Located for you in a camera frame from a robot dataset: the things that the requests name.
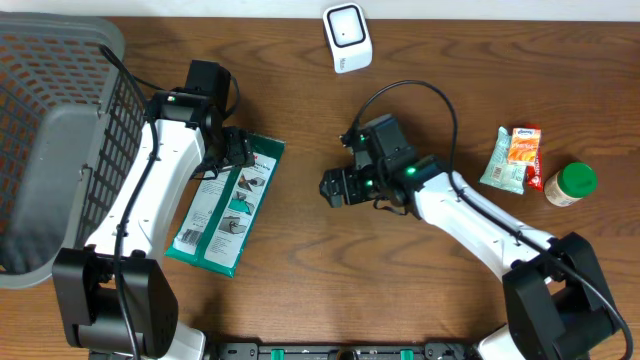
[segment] wooden table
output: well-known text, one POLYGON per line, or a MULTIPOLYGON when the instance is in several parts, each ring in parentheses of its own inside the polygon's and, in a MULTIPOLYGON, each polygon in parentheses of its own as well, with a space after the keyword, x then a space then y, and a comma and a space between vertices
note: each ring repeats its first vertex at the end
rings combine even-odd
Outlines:
MULTIPOLYGON (((447 234, 370 204, 331 209, 318 194, 324 170, 350 161, 337 137, 362 103, 412 78, 455 103, 456 169, 470 184, 534 227, 589 239, 640 339, 640 25, 376 20, 372 65, 336 75, 319 20, 111 20, 134 74, 171 88, 184 84, 191 59, 219 61, 243 97, 229 123, 287 141, 234 279, 164 260, 188 325, 267 343, 408 343, 478 340, 504 323, 500 282, 447 234), (498 127, 525 122, 543 129, 545 179, 580 159, 599 176, 592 196, 557 208, 535 191, 476 185, 498 127)), ((397 89, 366 118, 385 113, 399 117, 422 154, 448 155, 451 123, 436 96, 397 89)), ((0 299, 1 358, 86 358, 64 339, 51 281, 2 290, 0 299)), ((617 335, 593 358, 615 359, 623 345, 617 335)))

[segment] white device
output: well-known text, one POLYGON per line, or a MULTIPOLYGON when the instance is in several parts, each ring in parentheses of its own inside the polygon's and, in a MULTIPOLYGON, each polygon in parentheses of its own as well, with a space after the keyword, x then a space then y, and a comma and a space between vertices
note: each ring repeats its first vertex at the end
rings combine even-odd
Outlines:
POLYGON ((369 66, 373 45, 362 8, 355 3, 337 5, 322 16, 327 44, 338 74, 369 66))

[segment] wet wipes package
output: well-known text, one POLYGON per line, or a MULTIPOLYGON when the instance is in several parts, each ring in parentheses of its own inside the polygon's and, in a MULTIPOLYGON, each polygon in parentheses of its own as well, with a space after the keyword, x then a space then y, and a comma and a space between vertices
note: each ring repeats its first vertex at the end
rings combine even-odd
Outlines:
POLYGON ((259 135, 250 141, 255 165, 202 181, 165 255, 233 277, 285 147, 259 135))

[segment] mesh basket side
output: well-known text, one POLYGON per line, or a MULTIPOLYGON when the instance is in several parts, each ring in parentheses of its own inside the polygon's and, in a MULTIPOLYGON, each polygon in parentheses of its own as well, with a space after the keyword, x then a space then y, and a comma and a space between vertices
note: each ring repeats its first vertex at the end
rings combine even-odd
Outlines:
POLYGON ((40 117, 0 85, 0 235, 9 226, 40 117))
MULTIPOLYGON (((97 45, 95 38, 4 34, 0 61, 22 87, 35 94, 37 113, 43 113, 40 107, 51 109, 58 104, 98 105, 110 68, 97 45)), ((19 90, 9 87, 14 93, 19 90)))
POLYGON ((109 101, 109 122, 93 169, 78 239, 82 243, 111 209, 138 152, 144 107, 127 78, 119 74, 109 101))

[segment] label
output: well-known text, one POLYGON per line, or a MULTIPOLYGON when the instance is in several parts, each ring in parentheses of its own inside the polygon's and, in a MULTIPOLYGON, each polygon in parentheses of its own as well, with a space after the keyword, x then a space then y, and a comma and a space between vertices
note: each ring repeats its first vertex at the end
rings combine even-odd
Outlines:
POLYGON ((497 181, 502 179, 502 165, 496 165, 491 173, 491 178, 497 181))
MULTIPOLYGON (((214 173, 207 171, 204 177, 213 177, 214 173)), ((213 210, 218 205, 224 185, 229 173, 220 173, 215 180, 205 180, 200 183, 198 191, 189 207, 187 217, 180 228, 180 232, 173 241, 173 248, 187 254, 195 255, 202 233, 207 227, 213 210)))
POLYGON ((240 255, 255 211, 276 165, 276 159, 256 153, 254 156, 256 164, 241 170, 204 254, 206 260, 229 268, 235 265, 240 255))
POLYGON ((560 186, 558 186, 558 174, 559 173, 553 175, 551 179, 547 180, 547 183, 544 184, 544 194, 547 196, 547 200, 553 205, 560 207, 569 206, 580 200, 580 198, 574 198, 565 194, 562 189, 560 189, 560 186))
POLYGON ((536 130, 535 129, 515 129, 514 132, 516 136, 521 137, 523 139, 528 139, 536 133, 536 130))

